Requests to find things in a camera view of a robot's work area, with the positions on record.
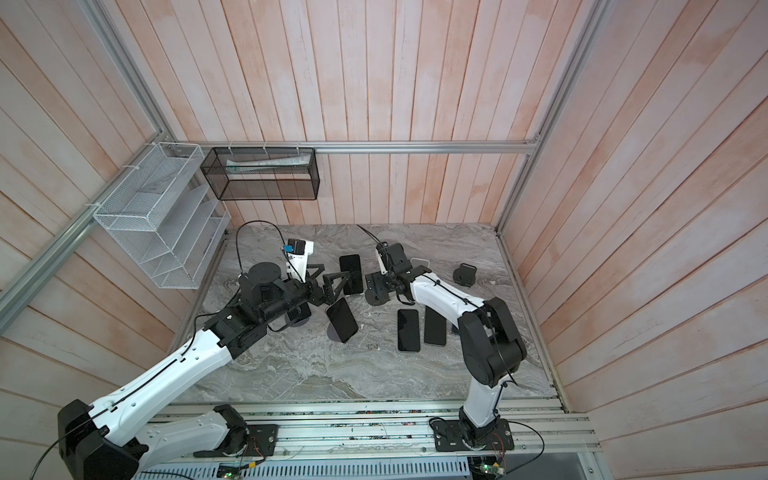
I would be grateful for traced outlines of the black phone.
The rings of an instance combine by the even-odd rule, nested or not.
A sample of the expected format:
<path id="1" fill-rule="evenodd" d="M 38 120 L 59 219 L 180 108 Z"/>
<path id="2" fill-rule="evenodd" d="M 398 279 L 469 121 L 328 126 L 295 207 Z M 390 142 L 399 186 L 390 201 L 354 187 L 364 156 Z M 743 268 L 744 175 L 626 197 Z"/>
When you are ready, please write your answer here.
<path id="1" fill-rule="evenodd" d="M 349 278 L 343 288 L 345 295 L 361 294 L 364 291 L 364 282 L 361 269 L 360 256 L 358 254 L 342 255 L 339 257 L 339 268 L 347 272 Z"/>
<path id="2" fill-rule="evenodd" d="M 311 317 L 312 312 L 307 303 L 304 303 L 287 312 L 287 323 L 293 319 L 302 319 L 305 317 Z"/>
<path id="3" fill-rule="evenodd" d="M 400 309 L 397 312 L 398 350 L 401 352 L 419 352 L 420 329 L 419 313 L 415 309 Z"/>

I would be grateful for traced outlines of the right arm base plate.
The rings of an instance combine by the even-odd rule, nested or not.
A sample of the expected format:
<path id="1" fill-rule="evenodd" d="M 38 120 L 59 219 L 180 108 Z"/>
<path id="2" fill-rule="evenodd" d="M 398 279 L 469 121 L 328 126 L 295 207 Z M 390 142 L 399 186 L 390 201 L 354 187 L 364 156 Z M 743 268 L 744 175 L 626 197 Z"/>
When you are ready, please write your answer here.
<path id="1" fill-rule="evenodd" d="M 428 422 L 438 452 L 514 450 L 509 422 L 498 418 L 489 425 L 475 428 L 468 420 L 433 417 Z"/>

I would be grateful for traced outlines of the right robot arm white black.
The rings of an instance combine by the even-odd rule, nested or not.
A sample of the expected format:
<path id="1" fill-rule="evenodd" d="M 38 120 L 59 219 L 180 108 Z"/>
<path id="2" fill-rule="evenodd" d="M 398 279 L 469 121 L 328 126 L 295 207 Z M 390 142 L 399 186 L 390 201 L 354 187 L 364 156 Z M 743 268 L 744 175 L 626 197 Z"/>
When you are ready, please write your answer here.
<path id="1" fill-rule="evenodd" d="M 379 270 L 365 276 L 366 301 L 374 306 L 392 293 L 429 307 L 459 331 L 464 364 L 472 376 L 457 421 L 436 422 L 433 432 L 446 441 L 480 449 L 501 436 L 497 404 L 503 384 L 513 378 L 527 349 L 507 304 L 465 293 L 407 258 L 401 244 L 376 245 Z"/>

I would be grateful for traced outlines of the purple-edged phone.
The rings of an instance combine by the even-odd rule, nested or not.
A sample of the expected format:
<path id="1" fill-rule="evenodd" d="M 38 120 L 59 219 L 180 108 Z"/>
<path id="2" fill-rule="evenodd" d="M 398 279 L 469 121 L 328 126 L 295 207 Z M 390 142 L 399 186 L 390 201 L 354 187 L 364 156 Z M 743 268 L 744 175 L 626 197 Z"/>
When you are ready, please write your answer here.
<path id="1" fill-rule="evenodd" d="M 341 342 L 347 343 L 358 333 L 358 323 L 350 309 L 346 298 L 340 298 L 325 310 L 329 324 L 332 324 L 338 333 Z"/>

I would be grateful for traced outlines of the teal-edged phone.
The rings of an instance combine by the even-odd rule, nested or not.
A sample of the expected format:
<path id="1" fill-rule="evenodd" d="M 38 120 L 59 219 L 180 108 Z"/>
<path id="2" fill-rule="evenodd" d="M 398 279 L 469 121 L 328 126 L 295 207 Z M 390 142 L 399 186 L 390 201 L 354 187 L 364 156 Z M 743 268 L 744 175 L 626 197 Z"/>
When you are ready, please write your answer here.
<path id="1" fill-rule="evenodd" d="M 429 345 L 447 344 L 447 320 L 431 307 L 425 307 L 424 342 Z"/>

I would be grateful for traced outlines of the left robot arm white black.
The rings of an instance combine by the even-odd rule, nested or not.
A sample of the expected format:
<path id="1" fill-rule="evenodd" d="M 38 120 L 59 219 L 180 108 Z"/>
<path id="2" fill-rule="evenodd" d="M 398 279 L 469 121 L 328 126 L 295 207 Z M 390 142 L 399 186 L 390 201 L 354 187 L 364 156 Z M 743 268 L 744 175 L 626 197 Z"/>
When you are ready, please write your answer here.
<path id="1" fill-rule="evenodd" d="M 321 264 L 303 280 L 285 278 L 271 262 L 252 266 L 240 287 L 193 337 L 133 381 L 91 403 L 74 400 L 57 416 L 59 455 L 75 479 L 130 479 L 185 454 L 240 457 L 252 445 L 249 425 L 229 404 L 158 428 L 148 422 L 198 380 L 262 339 L 280 317 L 307 318 L 312 305 L 332 305 L 351 275 Z"/>

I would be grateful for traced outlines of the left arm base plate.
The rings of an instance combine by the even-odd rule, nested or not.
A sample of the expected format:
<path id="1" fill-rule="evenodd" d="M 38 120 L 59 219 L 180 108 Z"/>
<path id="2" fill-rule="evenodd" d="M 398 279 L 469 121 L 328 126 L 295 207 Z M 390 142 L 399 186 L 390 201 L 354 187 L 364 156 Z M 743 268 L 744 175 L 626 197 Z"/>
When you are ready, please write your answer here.
<path id="1" fill-rule="evenodd" d="M 237 427 L 235 433 L 229 433 L 219 447 L 196 451 L 193 457 L 271 457 L 275 452 L 278 431 L 277 424 L 249 424 L 247 429 Z"/>

